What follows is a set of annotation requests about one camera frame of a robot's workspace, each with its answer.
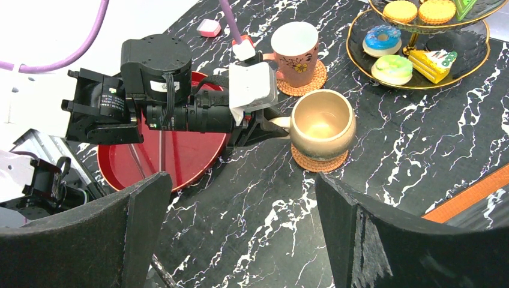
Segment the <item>cup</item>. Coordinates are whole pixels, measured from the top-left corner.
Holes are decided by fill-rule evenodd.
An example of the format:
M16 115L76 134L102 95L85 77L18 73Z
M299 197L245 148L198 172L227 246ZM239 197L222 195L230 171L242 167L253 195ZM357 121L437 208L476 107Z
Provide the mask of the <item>cup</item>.
M313 80L318 60L318 30L307 22L290 22L277 28L271 38L273 53L264 60L279 66L277 78L292 87L308 85Z
M270 120L289 132L292 144L304 156L332 160L346 152L355 138L355 113L340 93L319 89L302 96L290 117Z

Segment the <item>pink mug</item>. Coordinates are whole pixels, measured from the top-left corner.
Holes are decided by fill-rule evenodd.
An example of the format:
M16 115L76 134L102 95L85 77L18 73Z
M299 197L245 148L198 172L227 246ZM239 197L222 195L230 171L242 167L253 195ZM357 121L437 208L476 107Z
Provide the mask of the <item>pink mug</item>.
M308 85L313 80L318 60L318 30L307 22L289 22L277 28L272 35L273 53L264 54L264 60L275 61L276 74L292 87Z

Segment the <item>orange strip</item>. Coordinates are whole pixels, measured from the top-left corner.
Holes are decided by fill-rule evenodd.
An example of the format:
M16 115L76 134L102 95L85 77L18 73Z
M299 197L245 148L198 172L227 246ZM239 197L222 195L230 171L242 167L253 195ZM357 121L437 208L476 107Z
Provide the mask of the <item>orange strip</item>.
M444 223L507 184L509 184L509 164L431 210L423 218L437 223Z

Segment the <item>blue icing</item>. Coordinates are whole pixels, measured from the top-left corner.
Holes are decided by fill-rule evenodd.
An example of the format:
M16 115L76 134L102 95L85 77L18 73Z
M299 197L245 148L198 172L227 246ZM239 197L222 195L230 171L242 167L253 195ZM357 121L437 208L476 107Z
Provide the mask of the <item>blue icing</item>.
M386 34L388 36L387 40L379 40L378 36L381 34ZM385 50L390 49L399 42L401 37L401 31L399 29L394 28L388 25L380 25L371 29L364 38L367 47L375 50Z

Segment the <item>green cake slice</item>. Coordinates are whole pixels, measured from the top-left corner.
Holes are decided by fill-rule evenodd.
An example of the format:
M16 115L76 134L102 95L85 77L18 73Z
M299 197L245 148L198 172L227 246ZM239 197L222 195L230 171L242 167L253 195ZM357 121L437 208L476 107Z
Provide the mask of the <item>green cake slice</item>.
M454 0L456 4L456 19L458 19L458 21L463 20L472 9L475 2L477 2L477 0Z

